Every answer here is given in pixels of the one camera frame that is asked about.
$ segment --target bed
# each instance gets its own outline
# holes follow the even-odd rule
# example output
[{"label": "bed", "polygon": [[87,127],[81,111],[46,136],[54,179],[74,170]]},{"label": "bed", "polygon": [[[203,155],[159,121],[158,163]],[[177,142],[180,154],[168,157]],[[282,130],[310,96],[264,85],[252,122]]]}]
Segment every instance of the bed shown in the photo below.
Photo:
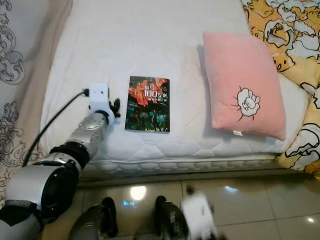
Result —
[{"label": "bed", "polygon": [[[204,67],[203,32],[251,34],[239,0],[74,0],[46,86],[41,127],[73,95],[106,83],[120,98],[121,118],[108,129],[84,176],[145,176],[280,168],[302,126],[309,95],[279,75],[286,139],[214,130]],[[170,133],[125,130],[130,76],[170,79]],[[88,114],[80,98],[53,123],[40,144],[62,144]]]}]

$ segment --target book cover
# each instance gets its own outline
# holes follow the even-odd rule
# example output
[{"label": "book cover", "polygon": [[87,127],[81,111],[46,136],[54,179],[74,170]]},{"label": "book cover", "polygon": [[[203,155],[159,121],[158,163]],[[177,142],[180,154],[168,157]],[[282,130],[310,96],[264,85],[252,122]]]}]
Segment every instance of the book cover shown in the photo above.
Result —
[{"label": "book cover", "polygon": [[170,132],[169,79],[130,76],[125,129]]}]

